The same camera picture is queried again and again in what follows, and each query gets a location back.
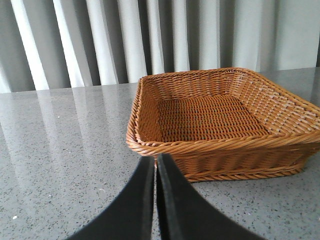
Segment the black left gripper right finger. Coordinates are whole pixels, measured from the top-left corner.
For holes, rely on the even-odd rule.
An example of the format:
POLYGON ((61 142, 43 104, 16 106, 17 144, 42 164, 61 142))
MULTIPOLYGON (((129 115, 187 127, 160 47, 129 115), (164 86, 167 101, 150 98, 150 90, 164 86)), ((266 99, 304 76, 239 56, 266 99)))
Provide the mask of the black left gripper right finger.
POLYGON ((167 153, 157 157, 156 192, 163 240, 261 239, 209 204, 167 153))

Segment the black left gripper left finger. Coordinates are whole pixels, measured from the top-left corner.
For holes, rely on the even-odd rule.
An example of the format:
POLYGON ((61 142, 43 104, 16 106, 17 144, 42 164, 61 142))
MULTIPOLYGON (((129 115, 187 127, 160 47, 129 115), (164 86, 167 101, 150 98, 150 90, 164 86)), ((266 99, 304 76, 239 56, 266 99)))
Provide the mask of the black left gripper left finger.
POLYGON ((155 164, 139 159, 137 168, 119 195, 94 220, 69 240, 150 240, 153 222, 155 164))

